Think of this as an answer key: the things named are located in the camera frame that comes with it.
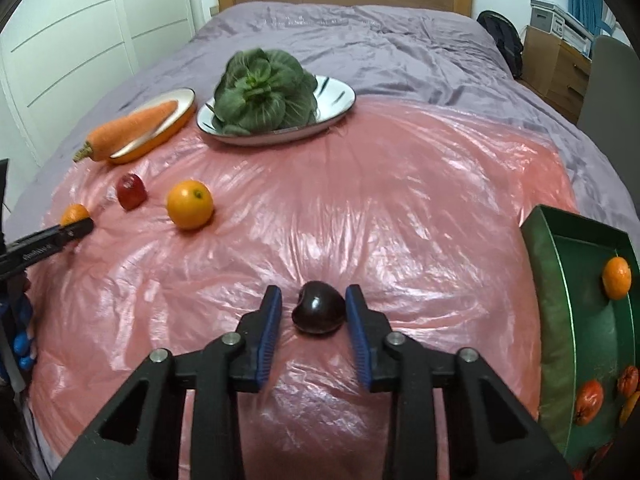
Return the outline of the left blue gloved hand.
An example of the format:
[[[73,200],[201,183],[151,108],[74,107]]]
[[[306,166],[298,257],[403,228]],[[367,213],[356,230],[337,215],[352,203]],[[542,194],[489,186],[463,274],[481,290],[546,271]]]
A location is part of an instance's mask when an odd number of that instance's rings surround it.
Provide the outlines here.
[[[23,292],[1,300],[1,379],[15,393],[30,381],[37,361],[34,308]]]

